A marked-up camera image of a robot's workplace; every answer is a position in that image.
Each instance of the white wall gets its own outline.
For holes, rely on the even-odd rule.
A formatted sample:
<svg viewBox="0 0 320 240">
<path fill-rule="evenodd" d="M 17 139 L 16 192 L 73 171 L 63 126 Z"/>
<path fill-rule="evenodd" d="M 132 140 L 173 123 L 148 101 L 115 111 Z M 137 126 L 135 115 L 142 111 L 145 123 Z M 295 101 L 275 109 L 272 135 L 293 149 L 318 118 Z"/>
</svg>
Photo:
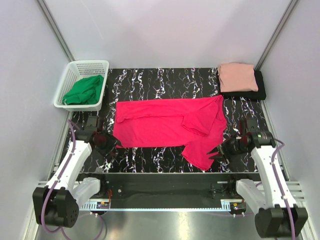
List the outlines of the white wall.
<svg viewBox="0 0 320 240">
<path fill-rule="evenodd" d="M 66 112 L 53 97 L 67 59 L 35 0 L 0 2 L 0 233 L 20 240 Z"/>
<path fill-rule="evenodd" d="M 111 68 L 256 64 L 290 0 L 46 0 L 74 57 Z"/>
<path fill-rule="evenodd" d="M 300 1 L 262 67 L 266 103 L 290 176 L 320 237 L 320 1 Z"/>
</svg>

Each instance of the robotic arm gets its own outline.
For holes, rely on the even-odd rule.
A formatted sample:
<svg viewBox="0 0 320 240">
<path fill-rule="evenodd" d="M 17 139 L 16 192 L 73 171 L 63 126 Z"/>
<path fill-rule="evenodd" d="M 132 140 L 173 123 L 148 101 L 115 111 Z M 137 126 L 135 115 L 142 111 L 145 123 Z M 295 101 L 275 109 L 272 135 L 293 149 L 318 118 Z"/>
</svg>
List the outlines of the robotic arm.
<svg viewBox="0 0 320 240">
<path fill-rule="evenodd" d="M 46 225 L 73 227 L 79 215 L 79 207 L 101 190 L 101 181 L 94 177 L 85 178 L 76 188 L 74 184 L 93 149 L 107 156 L 116 145 L 121 146 L 115 137 L 102 131 L 102 125 L 103 122 L 98 117 L 90 116 L 86 126 L 75 131 L 75 142 L 70 144 L 54 176 L 45 187 L 37 187 L 34 190 L 32 199 L 38 224 L 42 224 L 42 210 L 45 208 Z"/>
<path fill-rule="evenodd" d="M 250 179 L 234 181 L 235 194 L 242 196 L 255 214 L 255 228 L 262 238 L 290 237 L 293 228 L 298 236 L 308 219 L 305 208 L 298 208 L 291 195 L 276 155 L 276 142 L 269 131 L 258 128 L 253 119 L 240 122 L 241 136 L 232 136 L 208 154 L 216 153 L 211 159 L 231 159 L 232 156 L 251 153 L 256 163 L 264 188 L 264 195 Z"/>
</svg>

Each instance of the red cloth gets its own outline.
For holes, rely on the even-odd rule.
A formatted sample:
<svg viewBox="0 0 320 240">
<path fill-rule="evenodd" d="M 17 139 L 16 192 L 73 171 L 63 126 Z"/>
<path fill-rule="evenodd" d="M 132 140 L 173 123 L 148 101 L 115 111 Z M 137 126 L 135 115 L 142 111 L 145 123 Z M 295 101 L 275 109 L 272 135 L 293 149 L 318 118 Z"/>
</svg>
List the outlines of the red cloth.
<svg viewBox="0 0 320 240">
<path fill-rule="evenodd" d="M 207 153 L 221 144 L 227 121 L 223 97 L 116 103 L 113 135 L 124 148 L 176 147 L 192 165 L 208 170 Z"/>
</svg>

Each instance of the black marble table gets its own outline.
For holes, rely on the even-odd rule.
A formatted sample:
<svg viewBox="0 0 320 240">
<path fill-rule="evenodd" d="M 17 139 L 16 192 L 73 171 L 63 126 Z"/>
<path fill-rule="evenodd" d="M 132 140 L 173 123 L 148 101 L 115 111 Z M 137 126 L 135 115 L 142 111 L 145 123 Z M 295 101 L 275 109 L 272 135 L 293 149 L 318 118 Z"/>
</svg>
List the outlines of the black marble table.
<svg viewBox="0 0 320 240">
<path fill-rule="evenodd" d="M 72 121 L 85 124 L 88 116 L 104 118 L 104 128 L 112 133 L 115 123 L 116 102 L 151 99 L 186 99 L 213 97 L 220 94 L 217 68 L 140 68 L 110 69 L 102 108 L 99 112 L 73 112 Z M 245 117 L 257 120 L 261 129 L 267 129 L 266 120 L 258 101 L 226 98 L 223 112 L 227 120 L 224 138 L 239 130 L 239 121 Z M 70 144 L 67 135 L 62 158 Z M 104 173 L 201 173 L 182 156 L 184 146 L 122 148 L 116 155 L 105 159 L 92 152 L 81 172 L 94 173 L 97 168 Z M 250 154 L 233 159 L 230 164 L 214 161 L 207 172 L 256 172 Z"/>
</svg>

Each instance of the white laundry basket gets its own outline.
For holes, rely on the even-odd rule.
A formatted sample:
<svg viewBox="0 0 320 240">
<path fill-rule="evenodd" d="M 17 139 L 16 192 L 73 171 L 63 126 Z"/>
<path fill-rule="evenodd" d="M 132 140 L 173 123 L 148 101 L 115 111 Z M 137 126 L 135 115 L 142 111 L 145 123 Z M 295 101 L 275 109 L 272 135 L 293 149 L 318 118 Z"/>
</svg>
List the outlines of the white laundry basket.
<svg viewBox="0 0 320 240">
<path fill-rule="evenodd" d="M 77 111 L 99 111 L 102 106 L 102 98 L 104 96 L 105 87 L 107 83 L 109 62 L 105 60 L 82 60 L 72 61 L 66 66 L 66 69 L 62 76 L 62 81 L 56 93 L 54 99 L 54 106 L 57 108 L 63 108 L 70 112 Z M 103 84 L 100 93 L 99 101 L 96 104 L 91 105 L 64 105 L 62 99 L 66 93 L 68 93 L 74 86 L 75 82 L 83 78 L 91 76 L 102 75 Z"/>
</svg>

